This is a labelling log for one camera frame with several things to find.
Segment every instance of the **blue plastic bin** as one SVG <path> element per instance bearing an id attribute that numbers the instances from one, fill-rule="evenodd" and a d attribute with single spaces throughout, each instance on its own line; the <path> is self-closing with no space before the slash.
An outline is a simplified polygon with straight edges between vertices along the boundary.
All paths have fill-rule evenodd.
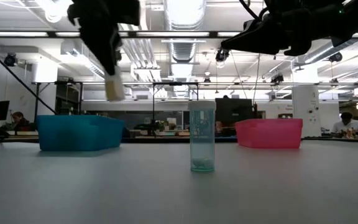
<path id="1" fill-rule="evenodd" d="M 124 122 L 92 115 L 37 117 L 43 151 L 98 151 L 119 147 Z"/>

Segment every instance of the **wall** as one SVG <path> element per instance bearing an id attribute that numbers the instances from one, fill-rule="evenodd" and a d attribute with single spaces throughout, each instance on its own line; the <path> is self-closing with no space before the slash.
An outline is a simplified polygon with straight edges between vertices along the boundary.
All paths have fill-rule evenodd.
<path id="1" fill-rule="evenodd" d="M 186 111 L 188 102 L 156 102 L 156 111 Z M 153 104 L 149 101 L 85 101 L 82 104 L 87 111 L 150 111 Z M 321 126 L 332 129 L 334 123 L 339 119 L 338 102 L 320 102 L 320 121 Z M 267 119 L 278 118 L 279 114 L 292 113 L 292 102 L 258 102 L 258 110 L 266 112 Z"/>
<path id="2" fill-rule="evenodd" d="M 27 86 L 31 85 L 32 74 L 19 67 L 11 67 L 12 71 L 23 80 Z M 1 64 L 0 64 L 0 101 L 9 100 L 9 109 L 12 113 L 21 111 L 29 121 L 34 120 L 35 98 L 29 93 Z"/>

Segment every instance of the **pink plastic bin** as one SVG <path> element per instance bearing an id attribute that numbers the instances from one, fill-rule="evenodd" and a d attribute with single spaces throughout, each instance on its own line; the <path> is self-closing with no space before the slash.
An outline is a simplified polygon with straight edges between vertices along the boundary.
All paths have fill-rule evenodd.
<path id="1" fill-rule="evenodd" d="M 256 149 L 299 149 L 302 119 L 248 119 L 236 123 L 240 146 Z"/>

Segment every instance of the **desk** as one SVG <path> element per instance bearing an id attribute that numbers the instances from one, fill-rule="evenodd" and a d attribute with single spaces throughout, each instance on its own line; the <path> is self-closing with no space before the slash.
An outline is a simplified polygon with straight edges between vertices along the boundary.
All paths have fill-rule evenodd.
<path id="1" fill-rule="evenodd" d="M 358 224 L 358 143 L 217 144 L 208 174 L 190 171 L 188 144 L 87 153 L 3 143 L 0 223 Z"/>

